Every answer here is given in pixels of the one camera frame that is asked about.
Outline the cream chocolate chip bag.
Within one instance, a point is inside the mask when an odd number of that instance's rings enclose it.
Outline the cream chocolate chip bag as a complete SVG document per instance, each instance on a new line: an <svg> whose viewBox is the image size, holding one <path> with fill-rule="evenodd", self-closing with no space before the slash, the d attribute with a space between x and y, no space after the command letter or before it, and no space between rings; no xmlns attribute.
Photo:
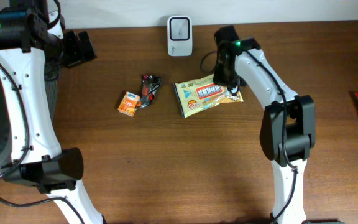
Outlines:
<svg viewBox="0 0 358 224"><path fill-rule="evenodd" d="M236 94L233 94L226 86L215 84L213 78L214 75L208 75L200 79L174 83L175 94L183 118L222 103L243 102L239 90Z"/></svg>

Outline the black orange snack packet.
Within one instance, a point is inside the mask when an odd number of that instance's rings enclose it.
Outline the black orange snack packet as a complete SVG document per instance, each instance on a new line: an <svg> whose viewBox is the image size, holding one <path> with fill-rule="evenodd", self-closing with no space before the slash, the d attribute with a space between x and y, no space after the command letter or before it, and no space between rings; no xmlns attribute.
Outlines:
<svg viewBox="0 0 358 224"><path fill-rule="evenodd" d="M155 98L157 90L162 84L162 79L155 75L142 76L142 91L137 108L145 108L150 106Z"/></svg>

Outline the small orange box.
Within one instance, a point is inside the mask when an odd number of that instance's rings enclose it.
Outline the small orange box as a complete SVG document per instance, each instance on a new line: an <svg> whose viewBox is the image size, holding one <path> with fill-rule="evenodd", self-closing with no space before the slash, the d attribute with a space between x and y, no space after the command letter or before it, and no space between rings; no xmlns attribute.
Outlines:
<svg viewBox="0 0 358 224"><path fill-rule="evenodd" d="M131 92L126 92L122 101L119 104L118 112L133 117L140 101L140 96Z"/></svg>

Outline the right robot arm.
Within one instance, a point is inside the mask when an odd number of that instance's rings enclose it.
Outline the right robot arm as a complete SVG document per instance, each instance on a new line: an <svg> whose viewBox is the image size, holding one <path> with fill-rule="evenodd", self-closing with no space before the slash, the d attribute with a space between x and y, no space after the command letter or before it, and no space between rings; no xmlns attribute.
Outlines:
<svg viewBox="0 0 358 224"><path fill-rule="evenodd" d="M315 104L277 75L254 38L240 39L234 26L214 33L217 59L213 82L232 93L249 86L264 115L260 146L271 161L275 199L271 223L305 223L303 175L316 142Z"/></svg>

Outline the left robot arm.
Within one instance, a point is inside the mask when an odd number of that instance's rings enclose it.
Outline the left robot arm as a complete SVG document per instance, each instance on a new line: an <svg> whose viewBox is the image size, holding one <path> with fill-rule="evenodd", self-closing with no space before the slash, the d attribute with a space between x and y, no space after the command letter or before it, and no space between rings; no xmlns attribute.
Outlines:
<svg viewBox="0 0 358 224"><path fill-rule="evenodd" d="M70 223L104 223L83 185L81 151L62 149L52 126L63 67L96 58L86 32L66 31L46 1L11 1L0 10L0 82L10 138L0 153L0 179L35 187Z"/></svg>

